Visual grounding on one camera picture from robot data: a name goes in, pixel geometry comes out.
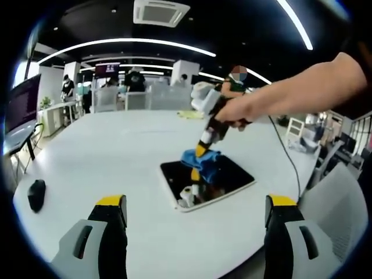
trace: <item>monitor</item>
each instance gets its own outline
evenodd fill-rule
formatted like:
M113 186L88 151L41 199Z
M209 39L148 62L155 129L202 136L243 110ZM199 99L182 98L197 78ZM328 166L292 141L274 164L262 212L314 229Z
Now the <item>monitor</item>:
M9 93L5 114L5 133L36 120L37 98L41 75L38 74L14 87Z
M119 64L95 66L95 78L119 78Z
M345 143L342 149L353 153L356 145L356 140L345 133L341 133L340 140Z
M84 71L82 73L77 74L76 83L83 83L86 81L93 80L93 72L92 71Z

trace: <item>blue cloth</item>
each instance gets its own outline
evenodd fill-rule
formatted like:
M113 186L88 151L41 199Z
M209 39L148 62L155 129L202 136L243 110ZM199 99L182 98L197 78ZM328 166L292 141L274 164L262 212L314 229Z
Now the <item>blue cloth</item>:
M218 167L216 162L219 156L221 156L221 152L209 150L198 158L195 155L195 149L190 149L183 153L181 163L185 166L197 169L204 180L212 184L217 174Z

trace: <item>curved light strip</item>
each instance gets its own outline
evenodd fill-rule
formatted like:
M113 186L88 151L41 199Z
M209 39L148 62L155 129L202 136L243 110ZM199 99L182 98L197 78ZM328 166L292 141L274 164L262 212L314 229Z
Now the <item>curved light strip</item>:
M140 71L141 74L158 74L160 76L164 76L162 71Z
M146 65L146 64L121 64L120 67L146 67L146 68L173 70L173 67L170 67L170 66Z
M200 75L200 76L205 76L205 77L214 78L215 80L225 80L225 79L222 78L222 77L214 76L214 75L212 75L212 74L206 74L206 73L203 73L203 72L199 72L199 75Z
M147 60L162 60L162 61L169 61L175 62L174 59L169 58L160 58L160 57L151 57L151 56L117 56L117 57L103 57L103 58L95 58L90 60L85 60L85 63L89 62L100 62L100 61L107 61L107 60L122 60L122 59L147 59Z
M95 67L83 68L83 69L80 69L80 73L82 71L93 71L94 69L95 69Z
M264 77L261 76L260 74L257 74L255 71L252 71L252 70L249 69L249 68L246 68L246 71L247 71L249 74L251 74L251 75L253 75L253 76L259 78L260 80L264 81L265 83L267 83L267 84L271 84L271 81L270 81L270 80L264 78Z
M49 60L52 57L55 57L57 55L60 55L62 53L65 53L67 51L72 51L73 49L87 47L89 45L107 44L107 43L111 43L111 42L149 42L151 44L171 45L173 47L185 48L185 49L189 49L190 51L196 51L196 52L199 52L199 53L202 53L202 54L205 54L205 55L209 55L211 57L216 57L216 54L215 53L212 53L212 52L209 52L209 51L204 51L203 49L195 48L193 46L179 44L177 42L168 42L168 41L154 40L154 39L117 38L117 39L106 39L106 40L98 40L98 41L92 41L92 42L85 42L85 43L82 43L82 44L73 45L73 46L70 46L69 48L65 48L65 49L63 49L61 51L57 51L57 52L55 52L53 54L50 54L49 56L41 59L37 63L40 65L41 63L44 63L45 61Z
M310 42L310 39L309 39L309 36L307 36L307 33L305 31L305 28L303 28L302 26L302 23L300 22L300 20L298 19L296 13L293 11L293 9L291 8L291 6L287 3L286 0L277 0L277 2L279 3L279 5L285 10L285 12L287 13L287 15L289 16L289 18L292 20L293 24L296 26L298 32L300 33L302 39L303 39L303 42L305 43L306 45L306 48L310 51L313 50L313 45L312 43Z
M119 65L120 62L107 62L107 63L98 63L96 66L106 66L106 65Z
M160 65L146 65L146 64L121 64L120 67L146 67L146 68L156 68L156 69L166 69L166 70L173 70L173 67L170 67L170 66L160 66ZM89 67L89 68L84 68L84 69L81 69L80 72L82 71L89 71L89 70L94 70L95 67ZM261 76L260 74L257 74L255 71L252 71L251 69L249 68L246 68L246 71L259 78L260 80L264 81L265 83L267 84L271 84L271 81L264 78L263 76ZM203 72L200 72L199 75L201 76L205 76L205 77L210 77L210 78L214 78L216 80L224 80L224 78L222 77L218 77L218 76L214 76L212 74L207 74L207 73L203 73Z

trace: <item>person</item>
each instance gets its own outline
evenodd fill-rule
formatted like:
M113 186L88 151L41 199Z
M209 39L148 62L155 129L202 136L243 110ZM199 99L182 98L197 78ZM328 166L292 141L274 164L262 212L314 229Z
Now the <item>person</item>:
M74 100L74 82L70 79L69 75L65 75L63 77L63 86L62 86L62 93L61 93L61 100L62 102L70 102ZM65 106L65 114L69 121L71 121L71 117L75 120L75 110L74 107L71 107L71 114L70 115L70 108Z
M61 93L61 99L63 102L71 101L74 95L74 82L69 78L69 75L63 77L63 87Z
M124 79L124 85L127 87L127 92L145 92L146 80L139 68L133 67Z
M360 8L360 3L356 2L358 1L344 0L344 4L354 15L353 32L332 61L313 65L294 77L234 98L219 111L216 119L222 122L231 121L233 127L241 128L245 125L241 119L254 121L263 115L324 112L358 94L365 94L372 103L372 24L369 9ZM370 221L354 257L347 262L353 269L358 264L365 263L359 257L371 254L371 250L367 248L372 247L372 155L364 162L358 182L366 200Z
M181 77L174 82L173 86L185 88L187 78L188 76L186 74L182 74Z
M220 91L222 96L228 99L241 97L246 91L244 80L247 75L246 67L235 66L224 82L216 86L216 90Z
M111 87L111 86L118 86L119 85L119 80L117 77L111 77L108 82L106 82L101 88L104 87Z
M92 87L88 86L88 92L83 95L83 109L85 113L91 113L90 107L92 106Z
M127 92L127 87L124 84L124 80L122 80L119 85L119 93L125 94L126 92Z

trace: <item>black computer mouse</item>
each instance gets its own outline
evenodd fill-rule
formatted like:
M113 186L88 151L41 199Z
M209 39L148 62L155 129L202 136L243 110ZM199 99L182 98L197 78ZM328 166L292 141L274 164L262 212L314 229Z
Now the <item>black computer mouse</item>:
M35 180L28 189L28 202L35 213L38 213L44 204L45 189L45 181L42 179Z

